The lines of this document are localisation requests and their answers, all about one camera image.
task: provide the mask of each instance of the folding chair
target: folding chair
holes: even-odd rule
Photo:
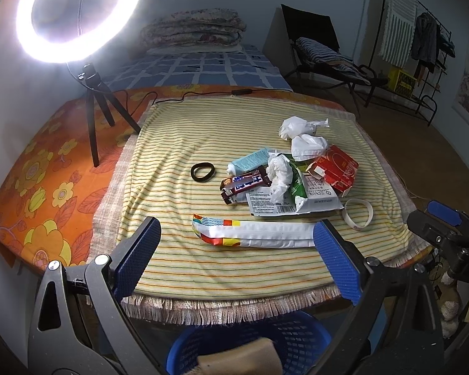
[[[292,47],[292,59],[295,66],[295,69],[286,74],[284,78],[287,78],[296,73],[299,79],[299,84],[301,87],[303,87],[302,77],[300,74],[315,73],[330,77],[340,82],[329,87],[318,87],[321,90],[328,90],[347,85],[349,87],[349,92],[353,97],[353,101],[355,103],[356,111],[358,111],[359,117],[360,107],[358,105],[357,96],[355,93],[355,86],[358,84],[361,86],[371,87],[370,92],[366,97],[366,105],[368,105],[371,97],[373,96],[375,88],[385,85],[388,80],[377,77],[376,72],[371,67],[366,65],[356,66],[351,58],[348,58],[339,53],[339,42],[337,40],[334,26],[331,23],[329,16],[297,10],[283,4],[281,5],[281,10],[283,11],[283,17],[285,19],[286,31],[288,33],[290,45]],[[336,53],[334,57],[335,62],[330,64],[326,63],[325,61],[320,61],[319,54],[313,55],[311,58],[310,55],[304,52],[301,47],[301,42],[303,41],[302,38],[308,38],[319,42],[320,44],[334,51]],[[345,74],[344,71],[341,71],[341,67],[336,64],[337,60],[340,61],[341,59],[343,59],[345,62],[348,62],[350,65],[349,70],[354,71],[355,69],[359,76],[351,77],[350,74]],[[364,69],[371,72],[371,76],[364,72]]]

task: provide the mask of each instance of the tripod leg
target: tripod leg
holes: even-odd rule
[[[106,97],[102,93],[94,93],[94,97],[98,101],[99,107],[101,108],[101,111],[106,117],[106,120],[108,120],[108,124],[113,127],[114,119],[113,115],[111,114],[111,111],[109,111],[108,103],[106,102]]]
[[[118,101],[118,99],[111,92],[109,87],[106,86],[104,83],[101,83],[99,85],[99,89],[103,91],[107,91],[105,96],[108,98],[109,102],[113,105],[114,108],[116,108],[116,111],[118,111],[121,114],[121,116],[125,119],[125,121],[129,123],[129,125],[134,129],[134,131],[139,134],[140,133],[139,125],[132,118],[129,112],[125,110],[125,107],[122,106],[122,104]]]
[[[88,90],[85,100],[85,108],[87,110],[88,138],[90,141],[90,151],[92,152],[92,161],[94,167],[99,166],[98,140],[95,137],[95,117],[94,117],[94,95]]]

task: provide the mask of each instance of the ring light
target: ring light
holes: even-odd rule
[[[112,39],[129,20],[139,0],[118,0],[113,12],[96,29],[71,41],[53,43],[40,37],[31,20],[35,0],[20,0],[16,28],[24,50],[43,62],[85,59]]]

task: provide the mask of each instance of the red cardboard box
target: red cardboard box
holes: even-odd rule
[[[354,159],[332,145],[324,155],[316,158],[306,171],[317,178],[325,179],[325,182],[345,196],[353,186],[358,167]]]

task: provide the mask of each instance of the pillow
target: pillow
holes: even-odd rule
[[[351,58],[341,55],[330,49],[328,46],[313,39],[300,37],[296,41],[299,49],[304,53],[310,65],[325,63],[341,72],[344,76],[359,80],[362,83],[370,85],[366,74],[355,67]]]

